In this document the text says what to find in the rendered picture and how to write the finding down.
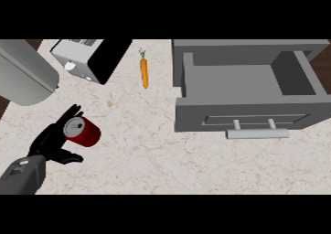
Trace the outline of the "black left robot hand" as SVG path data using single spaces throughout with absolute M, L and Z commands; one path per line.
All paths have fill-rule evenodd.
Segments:
M 62 165 L 84 162 L 84 157 L 81 155 L 62 148 L 67 142 L 64 134 L 65 124 L 71 118 L 81 116 L 81 106 L 74 104 L 62 114 L 58 121 L 46 127 L 37 136 L 30 146 L 28 156 L 42 154 L 46 160 L 52 160 Z

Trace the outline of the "red can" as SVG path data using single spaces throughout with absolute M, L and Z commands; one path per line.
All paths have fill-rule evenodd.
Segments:
M 98 125 L 84 117 L 74 117 L 64 126 L 65 138 L 84 147 L 92 147 L 101 140 L 102 131 Z

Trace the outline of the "grey drawer front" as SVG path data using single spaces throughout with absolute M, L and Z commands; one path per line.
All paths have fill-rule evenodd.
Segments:
M 331 94 L 241 98 L 177 98 L 174 131 L 222 132 L 238 120 L 245 129 L 303 130 L 331 118 Z

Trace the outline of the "grey open drawer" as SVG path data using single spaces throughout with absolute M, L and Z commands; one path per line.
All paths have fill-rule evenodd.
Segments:
M 325 95 L 324 85 L 303 51 L 284 51 L 257 65 L 198 66 L 183 54 L 188 98 L 273 98 Z

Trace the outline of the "large grey rounded appliance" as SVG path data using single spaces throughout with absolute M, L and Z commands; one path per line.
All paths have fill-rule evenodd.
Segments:
M 0 96 L 30 106 L 55 93 L 59 74 L 24 39 L 0 39 Z

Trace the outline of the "white and black appliance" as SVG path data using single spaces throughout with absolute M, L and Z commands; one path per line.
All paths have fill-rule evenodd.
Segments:
M 132 42 L 130 39 L 61 39 L 50 53 L 73 76 L 104 85 Z

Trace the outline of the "orange carrot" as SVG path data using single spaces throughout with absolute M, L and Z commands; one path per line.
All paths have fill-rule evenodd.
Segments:
M 140 53 L 140 75 L 142 75 L 142 82 L 143 82 L 143 88 L 149 88 L 149 66 L 148 66 L 148 60 L 146 60 L 146 50 L 142 48 L 139 49 Z

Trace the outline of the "grey cabinet body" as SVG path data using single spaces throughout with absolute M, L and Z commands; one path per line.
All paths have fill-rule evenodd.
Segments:
M 328 45 L 327 39 L 173 39 L 173 86 L 182 85 L 185 53 L 197 66 L 269 65 L 284 51 L 303 51 L 313 60 Z

